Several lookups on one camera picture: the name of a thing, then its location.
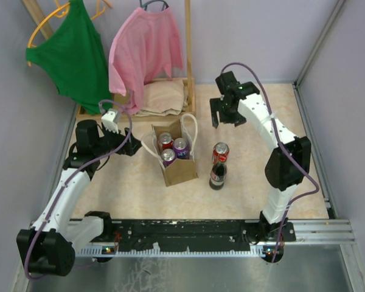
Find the grey clothes hanger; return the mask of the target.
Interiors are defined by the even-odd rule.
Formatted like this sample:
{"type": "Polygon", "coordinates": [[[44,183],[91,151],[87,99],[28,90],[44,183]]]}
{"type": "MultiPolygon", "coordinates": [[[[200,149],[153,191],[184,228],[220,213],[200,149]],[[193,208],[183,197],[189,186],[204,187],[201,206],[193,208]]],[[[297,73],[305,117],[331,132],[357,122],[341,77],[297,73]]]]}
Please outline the grey clothes hanger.
{"type": "Polygon", "coordinates": [[[139,0],[139,7],[145,12],[158,13],[169,8],[165,0],[139,0]]]}

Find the dark cola bottle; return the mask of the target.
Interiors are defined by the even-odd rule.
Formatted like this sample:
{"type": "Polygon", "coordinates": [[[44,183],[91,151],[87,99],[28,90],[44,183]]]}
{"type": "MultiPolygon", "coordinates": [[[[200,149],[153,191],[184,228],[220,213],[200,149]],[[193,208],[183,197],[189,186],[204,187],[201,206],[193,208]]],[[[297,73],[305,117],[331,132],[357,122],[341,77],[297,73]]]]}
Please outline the dark cola bottle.
{"type": "Polygon", "coordinates": [[[214,190],[220,190],[224,186],[228,172],[228,167],[225,161],[218,161],[213,165],[210,172],[209,185],[214,190]]]}

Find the green tank top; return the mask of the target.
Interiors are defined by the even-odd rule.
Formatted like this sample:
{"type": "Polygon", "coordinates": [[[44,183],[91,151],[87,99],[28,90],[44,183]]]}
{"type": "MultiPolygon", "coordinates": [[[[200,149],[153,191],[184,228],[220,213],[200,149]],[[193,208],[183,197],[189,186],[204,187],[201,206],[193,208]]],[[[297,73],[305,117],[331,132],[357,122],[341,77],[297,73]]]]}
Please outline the green tank top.
{"type": "Polygon", "coordinates": [[[26,60],[42,68],[59,95],[69,97],[90,115],[110,99],[108,65],[100,34],[83,1],[69,1],[69,13],[55,33],[26,49],[26,60]]]}

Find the pink t-shirt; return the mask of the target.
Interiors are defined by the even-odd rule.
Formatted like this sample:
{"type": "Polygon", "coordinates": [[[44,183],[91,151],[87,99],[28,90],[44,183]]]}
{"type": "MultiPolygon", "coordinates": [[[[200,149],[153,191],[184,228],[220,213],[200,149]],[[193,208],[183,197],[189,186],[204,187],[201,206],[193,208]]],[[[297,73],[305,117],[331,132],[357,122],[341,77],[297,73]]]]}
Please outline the pink t-shirt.
{"type": "Polygon", "coordinates": [[[160,12],[136,8],[113,39],[108,59],[109,91],[130,95],[129,114],[141,110],[144,84],[160,73],[184,69],[181,36],[170,7],[160,12]]]}

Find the brown burlap canvas bag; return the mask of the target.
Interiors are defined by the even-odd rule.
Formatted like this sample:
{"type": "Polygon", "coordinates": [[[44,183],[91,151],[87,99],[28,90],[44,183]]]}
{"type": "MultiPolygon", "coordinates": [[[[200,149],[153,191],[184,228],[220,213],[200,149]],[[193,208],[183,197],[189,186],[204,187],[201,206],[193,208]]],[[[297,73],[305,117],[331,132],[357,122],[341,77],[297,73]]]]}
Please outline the brown burlap canvas bag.
{"type": "Polygon", "coordinates": [[[141,144],[145,150],[157,159],[167,187],[184,183],[198,177],[195,162],[195,146],[198,137],[198,122],[194,115],[183,114],[181,118],[167,126],[151,127],[151,132],[143,135],[141,144]],[[168,133],[172,141],[179,138],[186,142],[187,157],[176,155],[174,161],[166,162],[161,153],[161,135],[168,133]]]}

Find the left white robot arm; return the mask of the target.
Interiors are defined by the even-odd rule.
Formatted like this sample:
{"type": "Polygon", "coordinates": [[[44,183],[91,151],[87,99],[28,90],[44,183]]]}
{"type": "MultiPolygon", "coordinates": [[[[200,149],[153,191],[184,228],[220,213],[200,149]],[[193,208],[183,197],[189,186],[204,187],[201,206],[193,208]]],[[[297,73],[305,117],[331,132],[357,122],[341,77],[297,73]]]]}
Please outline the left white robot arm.
{"type": "Polygon", "coordinates": [[[77,124],[57,188],[38,219],[16,236],[28,279],[66,276],[77,252],[93,240],[105,242],[113,237],[114,226],[107,212],[89,211],[73,228],[68,227],[69,221],[84,190],[104,166],[101,160],[108,161],[113,154],[133,156],[140,147],[131,127],[112,131],[92,119],[77,124]]]}

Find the cream folded cloth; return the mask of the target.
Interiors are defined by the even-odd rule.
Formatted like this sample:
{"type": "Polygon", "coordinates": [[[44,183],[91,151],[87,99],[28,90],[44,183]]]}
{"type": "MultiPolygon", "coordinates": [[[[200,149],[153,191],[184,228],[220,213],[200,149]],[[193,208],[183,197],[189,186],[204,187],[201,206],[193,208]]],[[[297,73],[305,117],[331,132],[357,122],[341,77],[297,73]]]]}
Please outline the cream folded cloth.
{"type": "Polygon", "coordinates": [[[177,116],[187,106],[182,80],[158,81],[144,86],[142,108],[136,116],[177,116]]]}

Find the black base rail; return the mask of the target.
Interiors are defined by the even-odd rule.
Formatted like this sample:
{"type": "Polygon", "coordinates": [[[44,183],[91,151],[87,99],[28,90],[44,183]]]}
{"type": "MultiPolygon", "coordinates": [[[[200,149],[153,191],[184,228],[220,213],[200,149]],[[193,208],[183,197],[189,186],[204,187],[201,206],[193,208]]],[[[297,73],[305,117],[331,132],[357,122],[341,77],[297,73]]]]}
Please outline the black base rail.
{"type": "Polygon", "coordinates": [[[156,243],[162,252],[249,251],[260,242],[294,242],[291,222],[259,220],[113,220],[91,243],[107,243],[119,251],[148,251],[156,243]]]}

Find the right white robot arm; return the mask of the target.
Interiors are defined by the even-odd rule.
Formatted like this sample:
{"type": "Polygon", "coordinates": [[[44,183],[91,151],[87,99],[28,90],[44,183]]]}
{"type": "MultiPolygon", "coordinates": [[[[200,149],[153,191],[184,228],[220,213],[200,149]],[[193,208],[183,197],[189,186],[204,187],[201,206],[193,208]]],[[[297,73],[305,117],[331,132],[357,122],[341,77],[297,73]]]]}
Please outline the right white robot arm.
{"type": "Polygon", "coordinates": [[[268,202],[260,213],[256,239],[274,240],[287,220],[288,202],[309,173],[311,142],[297,137],[269,111],[268,102],[252,82],[238,82],[231,71],[221,73],[215,82],[221,96],[210,100],[212,126],[250,122],[271,151],[265,166],[268,202]]]}

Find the red cola can front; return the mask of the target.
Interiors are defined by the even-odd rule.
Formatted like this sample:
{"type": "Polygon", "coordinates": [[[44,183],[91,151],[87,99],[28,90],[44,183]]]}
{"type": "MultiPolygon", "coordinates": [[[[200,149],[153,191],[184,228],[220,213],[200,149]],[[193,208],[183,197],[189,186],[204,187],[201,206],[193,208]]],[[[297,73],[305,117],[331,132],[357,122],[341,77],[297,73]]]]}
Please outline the red cola can front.
{"type": "Polygon", "coordinates": [[[229,146],[224,142],[219,142],[214,145],[212,152],[212,163],[216,164],[218,161],[226,162],[229,155],[229,146]]]}

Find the purple soda can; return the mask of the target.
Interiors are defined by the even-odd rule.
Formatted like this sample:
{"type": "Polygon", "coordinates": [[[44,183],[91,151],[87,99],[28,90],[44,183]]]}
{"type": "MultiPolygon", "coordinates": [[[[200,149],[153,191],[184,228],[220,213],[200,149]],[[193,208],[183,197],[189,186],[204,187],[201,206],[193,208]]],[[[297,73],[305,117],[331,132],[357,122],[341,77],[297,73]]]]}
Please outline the purple soda can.
{"type": "Polygon", "coordinates": [[[176,153],[173,149],[167,148],[162,151],[161,153],[161,160],[164,167],[168,167],[171,163],[176,160],[176,153]]]}
{"type": "Polygon", "coordinates": [[[172,147],[177,159],[189,159],[190,148],[184,138],[179,137],[175,139],[172,147]]]}

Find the yellow clothes hanger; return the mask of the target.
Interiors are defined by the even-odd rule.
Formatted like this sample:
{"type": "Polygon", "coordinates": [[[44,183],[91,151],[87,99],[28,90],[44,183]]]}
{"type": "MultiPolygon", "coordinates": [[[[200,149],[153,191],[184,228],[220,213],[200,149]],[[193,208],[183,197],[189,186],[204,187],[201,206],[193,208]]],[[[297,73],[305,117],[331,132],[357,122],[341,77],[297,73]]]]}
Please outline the yellow clothes hanger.
{"type": "MultiPolygon", "coordinates": [[[[34,32],[31,34],[29,41],[27,43],[27,49],[31,49],[31,48],[36,48],[37,46],[33,44],[33,40],[36,37],[36,35],[38,33],[41,33],[42,36],[45,38],[45,40],[48,40],[49,38],[51,38],[51,36],[54,35],[55,30],[54,29],[58,29],[58,24],[63,24],[63,20],[52,20],[52,19],[65,19],[70,11],[70,1],[68,1],[67,3],[61,5],[60,1],[54,1],[55,5],[57,6],[57,8],[51,12],[49,15],[45,16],[42,8],[40,7],[38,1],[22,1],[23,4],[25,5],[27,11],[30,13],[31,17],[33,18],[35,24],[36,24],[36,29],[34,30],[34,32]]],[[[84,6],[87,9],[88,12],[88,6],[87,4],[91,3],[91,2],[95,2],[94,7],[95,7],[95,13],[92,15],[90,14],[89,18],[91,21],[97,19],[98,17],[100,17],[101,15],[104,14],[104,12],[107,9],[113,9],[113,5],[111,1],[82,1],[84,6]]]]}

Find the red cola can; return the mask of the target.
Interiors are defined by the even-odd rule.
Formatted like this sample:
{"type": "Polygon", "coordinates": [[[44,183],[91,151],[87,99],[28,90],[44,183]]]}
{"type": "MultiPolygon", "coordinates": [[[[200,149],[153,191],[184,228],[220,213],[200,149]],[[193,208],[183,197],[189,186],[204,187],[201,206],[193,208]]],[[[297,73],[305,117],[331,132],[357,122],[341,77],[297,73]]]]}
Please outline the red cola can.
{"type": "Polygon", "coordinates": [[[216,164],[218,161],[226,162],[229,155],[229,146],[224,142],[219,142],[214,145],[212,152],[212,163],[216,164]]]}
{"type": "Polygon", "coordinates": [[[158,145],[160,152],[163,152],[166,149],[173,148],[173,137],[169,132],[163,132],[158,137],[158,145]]]}

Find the wooden clothes rack frame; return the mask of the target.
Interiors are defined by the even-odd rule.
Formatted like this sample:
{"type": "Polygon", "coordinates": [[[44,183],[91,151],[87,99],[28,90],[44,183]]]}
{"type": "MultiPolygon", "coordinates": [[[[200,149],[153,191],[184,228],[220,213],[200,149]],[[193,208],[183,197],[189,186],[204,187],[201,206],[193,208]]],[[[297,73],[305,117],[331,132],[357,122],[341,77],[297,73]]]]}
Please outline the wooden clothes rack frame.
{"type": "MultiPolygon", "coordinates": [[[[33,39],[37,35],[38,32],[42,34],[45,40],[49,39],[54,31],[52,30],[50,24],[47,22],[52,18],[62,18],[68,14],[69,11],[69,3],[65,3],[61,5],[60,1],[54,1],[57,8],[53,10],[49,15],[45,15],[38,3],[38,1],[21,1],[26,10],[28,11],[30,17],[33,19],[34,23],[37,25],[34,32],[31,34],[30,39],[27,43],[27,48],[36,47],[32,44],[33,39]]],[[[111,1],[103,1],[104,4],[100,5],[100,1],[96,1],[96,14],[91,17],[92,20],[101,16],[106,8],[111,9],[113,6],[111,1]]],[[[181,117],[183,114],[193,114],[196,113],[196,102],[195,102],[195,79],[192,75],[192,39],[191,39],[191,17],[190,17],[190,1],[184,1],[185,8],[185,33],[186,33],[186,69],[187,76],[186,77],[177,77],[173,78],[173,80],[181,80],[184,83],[184,92],[187,97],[187,106],[183,108],[184,110],[179,115],[167,115],[167,116],[157,116],[157,115],[147,115],[147,116],[133,116],[133,121],[136,122],[166,122],[166,121],[174,121],[177,118],[181,117]]],[[[114,95],[115,101],[124,101],[125,98],[120,95],[114,95]]],[[[76,109],[75,118],[76,121],[85,119],[94,119],[100,120],[100,115],[90,115],[88,114],[82,106],[78,106],[76,109]]]]}

